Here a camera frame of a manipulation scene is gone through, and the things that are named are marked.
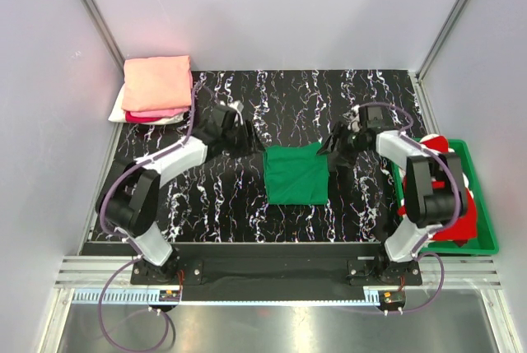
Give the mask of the green t shirt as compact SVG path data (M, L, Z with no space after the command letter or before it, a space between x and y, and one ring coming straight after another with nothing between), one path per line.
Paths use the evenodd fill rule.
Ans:
M270 205L318 206L329 200L327 156L322 145L271 146L263 154L263 180Z

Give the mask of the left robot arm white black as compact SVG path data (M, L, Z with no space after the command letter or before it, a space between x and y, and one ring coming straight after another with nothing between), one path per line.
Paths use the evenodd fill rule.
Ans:
M241 158L262 153L254 125L242 116L239 101L216 105L209 117L176 143L133 161L115 161L97 199L100 225L118 234L150 263L149 274L161 284L178 272L174 249L156 223L159 193L171 180L227 154Z

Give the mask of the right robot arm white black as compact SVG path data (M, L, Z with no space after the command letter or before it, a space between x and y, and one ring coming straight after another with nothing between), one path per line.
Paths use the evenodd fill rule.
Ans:
M402 262L417 258L437 232L455 224L468 209L461 159L453 151L439 152L415 142L395 128L360 128L354 132L337 123L318 150L330 164L350 166L362 151L374 151L405 173L405 214L384 242L385 257L374 263L378 281L392 284L403 275Z

